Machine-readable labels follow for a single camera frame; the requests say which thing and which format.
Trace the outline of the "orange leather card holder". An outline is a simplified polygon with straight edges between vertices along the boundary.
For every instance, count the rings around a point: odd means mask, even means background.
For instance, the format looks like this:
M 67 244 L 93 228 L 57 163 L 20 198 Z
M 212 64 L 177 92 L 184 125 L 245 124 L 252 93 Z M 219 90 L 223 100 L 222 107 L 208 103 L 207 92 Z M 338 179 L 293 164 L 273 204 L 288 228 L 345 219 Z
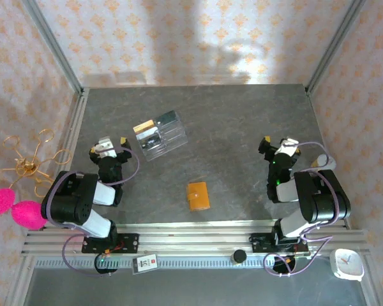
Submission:
M 205 182 L 189 183 L 186 188 L 186 197 L 190 211 L 210 209 L 207 184 Z

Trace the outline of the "black card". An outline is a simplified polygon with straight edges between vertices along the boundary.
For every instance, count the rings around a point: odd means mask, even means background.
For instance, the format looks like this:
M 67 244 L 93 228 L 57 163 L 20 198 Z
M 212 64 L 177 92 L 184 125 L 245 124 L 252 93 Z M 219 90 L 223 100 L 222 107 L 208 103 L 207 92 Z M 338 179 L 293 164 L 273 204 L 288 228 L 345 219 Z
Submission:
M 161 138 L 159 133 L 153 133 L 140 140 L 140 146 L 143 150 L 151 150 L 161 145 Z
M 171 110 L 169 112 L 166 112 L 158 117 L 155 118 L 156 124 L 158 126 L 166 126 L 168 124 L 172 124 L 174 122 L 177 122 L 177 114 L 174 110 Z

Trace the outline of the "silver card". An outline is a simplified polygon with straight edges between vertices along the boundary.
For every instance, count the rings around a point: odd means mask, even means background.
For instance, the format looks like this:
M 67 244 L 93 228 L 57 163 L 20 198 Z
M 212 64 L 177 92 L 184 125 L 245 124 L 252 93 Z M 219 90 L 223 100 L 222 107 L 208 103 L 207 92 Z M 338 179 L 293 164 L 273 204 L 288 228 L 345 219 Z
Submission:
M 148 137 L 150 137 L 151 135 L 153 135 L 153 134 L 155 134 L 157 132 L 158 132 L 158 128 L 157 127 L 151 127 L 149 129 L 145 129 L 144 131 L 138 133 L 136 135 L 136 138 L 138 140 L 141 140 L 143 138 L 148 138 Z

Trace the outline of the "gold card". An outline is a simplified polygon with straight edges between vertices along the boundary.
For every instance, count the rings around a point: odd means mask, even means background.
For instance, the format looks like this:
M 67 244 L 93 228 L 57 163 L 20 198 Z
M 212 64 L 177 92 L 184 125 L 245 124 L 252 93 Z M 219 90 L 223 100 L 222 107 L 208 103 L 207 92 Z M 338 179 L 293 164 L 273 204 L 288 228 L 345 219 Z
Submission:
M 151 129 L 155 127 L 153 120 L 148 120 L 146 122 L 143 122 L 133 128 L 133 131 L 136 135 L 143 133 L 144 131 L 147 131 L 148 129 Z

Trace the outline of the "clear acrylic card stand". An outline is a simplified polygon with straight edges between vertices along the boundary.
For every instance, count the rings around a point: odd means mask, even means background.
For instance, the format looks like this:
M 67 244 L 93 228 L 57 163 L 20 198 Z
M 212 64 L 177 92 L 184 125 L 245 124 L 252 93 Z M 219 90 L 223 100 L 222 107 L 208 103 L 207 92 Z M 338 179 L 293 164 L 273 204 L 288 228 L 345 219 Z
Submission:
M 154 121 L 155 127 L 158 128 L 158 132 L 161 138 L 161 145 L 158 147 L 155 147 L 151 150 L 142 150 L 146 161 L 151 161 L 153 159 L 156 159 L 157 157 L 160 157 L 167 152 L 170 152 L 171 150 L 174 150 L 188 142 L 186 132 L 184 130 L 184 126 L 181 122 L 181 119 L 179 118 L 177 114 L 177 122 L 174 122 L 172 124 L 168 124 L 166 126 L 158 126 L 156 124 L 155 118 L 150 119 Z

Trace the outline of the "yellow white can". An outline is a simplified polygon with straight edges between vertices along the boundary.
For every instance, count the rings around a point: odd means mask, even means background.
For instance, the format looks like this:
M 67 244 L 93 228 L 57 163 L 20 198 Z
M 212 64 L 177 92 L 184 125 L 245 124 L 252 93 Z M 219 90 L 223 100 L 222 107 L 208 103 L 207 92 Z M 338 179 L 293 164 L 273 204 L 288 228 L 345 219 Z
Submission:
M 316 158 L 316 160 L 314 160 L 311 167 L 319 170 L 335 170 L 336 161 L 330 155 L 327 156 L 325 154 L 321 154 L 318 158 Z

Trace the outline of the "black round knob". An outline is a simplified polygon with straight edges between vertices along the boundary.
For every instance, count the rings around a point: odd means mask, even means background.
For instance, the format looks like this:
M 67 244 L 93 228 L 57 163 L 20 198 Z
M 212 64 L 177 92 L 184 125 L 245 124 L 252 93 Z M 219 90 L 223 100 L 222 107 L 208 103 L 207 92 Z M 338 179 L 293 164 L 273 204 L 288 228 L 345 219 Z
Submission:
M 235 250 L 230 257 L 230 260 L 233 265 L 241 265 L 242 263 L 246 261 L 246 259 L 247 259 L 247 254 L 242 249 Z

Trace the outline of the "white number tag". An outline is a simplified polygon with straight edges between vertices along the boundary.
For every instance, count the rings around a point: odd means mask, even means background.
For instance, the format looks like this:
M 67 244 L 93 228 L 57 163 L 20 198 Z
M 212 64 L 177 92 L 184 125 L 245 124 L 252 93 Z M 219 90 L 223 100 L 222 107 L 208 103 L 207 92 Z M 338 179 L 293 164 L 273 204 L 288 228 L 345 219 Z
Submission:
M 155 254 L 132 259 L 133 274 L 146 273 L 158 269 L 158 258 Z

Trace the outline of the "white alarm clock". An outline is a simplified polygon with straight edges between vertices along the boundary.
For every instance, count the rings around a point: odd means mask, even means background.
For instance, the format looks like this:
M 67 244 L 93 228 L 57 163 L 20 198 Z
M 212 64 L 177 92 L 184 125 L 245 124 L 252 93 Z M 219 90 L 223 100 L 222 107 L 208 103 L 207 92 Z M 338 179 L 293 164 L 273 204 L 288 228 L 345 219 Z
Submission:
M 362 281 L 364 266 L 361 256 L 350 249 L 335 249 L 329 255 L 335 277 L 348 281 Z

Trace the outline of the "aluminium side rail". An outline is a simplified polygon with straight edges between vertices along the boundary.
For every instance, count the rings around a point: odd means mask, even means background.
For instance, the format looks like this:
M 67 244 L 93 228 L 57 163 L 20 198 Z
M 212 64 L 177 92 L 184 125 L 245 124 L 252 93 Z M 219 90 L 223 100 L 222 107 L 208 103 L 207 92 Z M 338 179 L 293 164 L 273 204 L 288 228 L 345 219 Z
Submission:
M 88 87 L 83 88 L 83 91 L 79 94 L 79 96 L 77 97 L 77 101 L 75 102 L 73 106 L 73 111 L 71 113 L 71 120 L 70 120 L 68 129 L 66 130 L 64 142 L 62 144 L 62 149 L 67 149 L 70 155 L 68 155 L 67 152 L 64 152 L 61 160 L 66 161 L 66 158 L 68 156 L 70 156 L 71 159 L 66 164 L 57 165 L 56 175 L 60 171 L 69 171 L 71 168 L 71 163 L 74 157 L 74 153 L 75 153 L 75 149 L 77 146 L 77 141 L 78 141 L 78 137 L 80 133 L 80 128 L 82 125 L 82 120 L 84 117 L 85 108 L 87 105 L 89 90 L 90 88 Z

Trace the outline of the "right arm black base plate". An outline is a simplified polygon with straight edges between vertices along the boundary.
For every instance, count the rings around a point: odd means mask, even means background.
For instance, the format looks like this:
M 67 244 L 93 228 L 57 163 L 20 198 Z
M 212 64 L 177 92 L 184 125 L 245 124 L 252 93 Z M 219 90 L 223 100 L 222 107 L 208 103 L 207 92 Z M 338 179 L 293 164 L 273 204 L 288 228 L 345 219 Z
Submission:
M 277 233 L 252 233 L 249 237 L 253 253 L 309 253 L 307 242 L 300 238 L 279 238 Z

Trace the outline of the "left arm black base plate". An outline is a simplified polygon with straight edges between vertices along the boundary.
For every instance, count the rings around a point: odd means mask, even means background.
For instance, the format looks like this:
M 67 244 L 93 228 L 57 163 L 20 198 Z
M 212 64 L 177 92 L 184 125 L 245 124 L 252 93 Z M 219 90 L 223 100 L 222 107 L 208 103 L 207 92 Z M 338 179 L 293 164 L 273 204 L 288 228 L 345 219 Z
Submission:
M 139 234 L 118 233 L 114 238 L 85 237 L 81 252 L 84 254 L 136 254 Z

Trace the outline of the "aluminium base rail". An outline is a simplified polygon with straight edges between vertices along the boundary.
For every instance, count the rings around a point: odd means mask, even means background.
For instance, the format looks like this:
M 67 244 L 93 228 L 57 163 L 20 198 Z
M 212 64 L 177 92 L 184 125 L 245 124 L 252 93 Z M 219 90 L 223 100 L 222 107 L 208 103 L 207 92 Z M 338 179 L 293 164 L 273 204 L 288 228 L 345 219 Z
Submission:
M 120 233 L 139 234 L 139 254 L 162 256 L 224 256 L 236 249 L 252 252 L 249 237 L 253 233 L 269 233 L 273 220 L 172 222 L 151 224 L 119 224 Z M 77 231 L 52 225 L 42 231 L 29 231 L 22 254 L 27 256 L 56 256 L 62 250 L 68 256 L 80 256 L 82 237 Z M 352 249 L 365 255 L 370 253 L 366 233 L 349 229 L 345 221 L 311 232 L 308 247 L 311 253 L 320 249 L 318 237 L 331 236 L 332 240 L 320 250 L 328 255 L 339 248 Z

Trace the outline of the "aluminium frame post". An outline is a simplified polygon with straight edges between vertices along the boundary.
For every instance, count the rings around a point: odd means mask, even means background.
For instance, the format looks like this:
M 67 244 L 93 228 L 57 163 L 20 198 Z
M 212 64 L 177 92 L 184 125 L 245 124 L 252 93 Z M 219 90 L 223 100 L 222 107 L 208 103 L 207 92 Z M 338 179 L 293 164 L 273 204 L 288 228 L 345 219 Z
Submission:
M 329 67 L 333 57 L 341 46 L 343 40 L 345 39 L 348 31 L 351 29 L 356 17 L 359 15 L 361 9 L 363 8 L 366 0 L 352 0 L 350 6 L 340 25 L 338 26 L 336 32 L 334 33 L 331 41 L 329 42 L 321 60 L 319 61 L 315 71 L 310 78 L 307 86 L 305 87 L 305 92 L 308 97 L 310 97 L 316 90 L 319 82 L 321 81 L 326 69 Z
M 76 74 L 74 73 L 70 63 L 68 62 L 60 44 L 58 43 L 55 34 L 53 33 L 47 19 L 42 13 L 36 0 L 21 0 L 25 6 L 28 14 L 34 21 L 36 27 L 38 28 L 42 38 L 45 40 L 47 46 L 49 47 L 52 55 L 55 57 L 56 61 L 60 65 L 67 81 L 72 86 L 73 90 L 81 96 L 84 88 L 79 82 Z

